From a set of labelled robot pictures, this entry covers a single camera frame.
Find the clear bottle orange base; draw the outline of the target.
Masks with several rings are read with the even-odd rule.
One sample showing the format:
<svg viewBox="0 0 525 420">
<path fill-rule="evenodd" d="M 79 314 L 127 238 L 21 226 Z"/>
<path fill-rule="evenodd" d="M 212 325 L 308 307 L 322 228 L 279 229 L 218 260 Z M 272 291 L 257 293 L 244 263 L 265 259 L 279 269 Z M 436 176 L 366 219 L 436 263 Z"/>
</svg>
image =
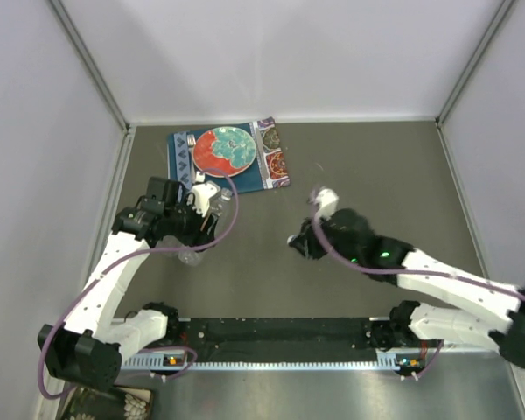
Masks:
<svg viewBox="0 0 525 420">
<path fill-rule="evenodd" d="M 187 248 L 178 252 L 178 259 L 182 263 L 198 266 L 205 253 L 214 247 L 214 241 L 228 228 L 233 197 L 230 189 L 220 188 L 212 181 L 195 185 L 187 194 L 186 204 L 197 216 L 195 223 L 198 226 L 186 239 L 178 240 L 183 246 L 187 242 Z"/>
</svg>

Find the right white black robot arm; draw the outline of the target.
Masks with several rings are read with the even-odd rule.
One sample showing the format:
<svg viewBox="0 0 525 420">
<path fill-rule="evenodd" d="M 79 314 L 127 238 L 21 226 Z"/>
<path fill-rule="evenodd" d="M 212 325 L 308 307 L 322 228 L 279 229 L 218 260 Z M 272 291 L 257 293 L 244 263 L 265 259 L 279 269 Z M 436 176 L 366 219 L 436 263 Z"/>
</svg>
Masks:
<svg viewBox="0 0 525 420">
<path fill-rule="evenodd" d="M 525 369 L 525 284 L 497 283 L 444 264 L 405 241 L 377 234 L 365 217 L 348 208 L 328 218 L 304 219 L 287 244 L 306 259 L 336 256 L 375 281 L 448 305 L 403 301 L 393 308 L 390 332 L 397 344 L 467 344 Z"/>
</svg>

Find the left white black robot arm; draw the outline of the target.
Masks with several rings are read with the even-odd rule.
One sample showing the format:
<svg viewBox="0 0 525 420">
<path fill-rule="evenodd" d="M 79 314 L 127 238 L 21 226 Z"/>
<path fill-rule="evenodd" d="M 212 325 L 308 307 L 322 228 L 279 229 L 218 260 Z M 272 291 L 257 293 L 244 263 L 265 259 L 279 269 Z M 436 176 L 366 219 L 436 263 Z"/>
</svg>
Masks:
<svg viewBox="0 0 525 420">
<path fill-rule="evenodd" d="M 181 334 L 176 309 L 146 304 L 131 320 L 114 324 L 117 308 L 140 266 L 153 254 L 181 254 L 186 261 L 223 239 L 219 219 L 237 201 L 233 185 L 200 179 L 186 187 L 152 177 L 134 206 L 116 216 L 101 258 L 81 294 L 55 325 L 38 334 L 38 387 L 47 399 L 45 375 L 105 391 L 123 364 L 148 345 L 175 345 Z"/>
</svg>

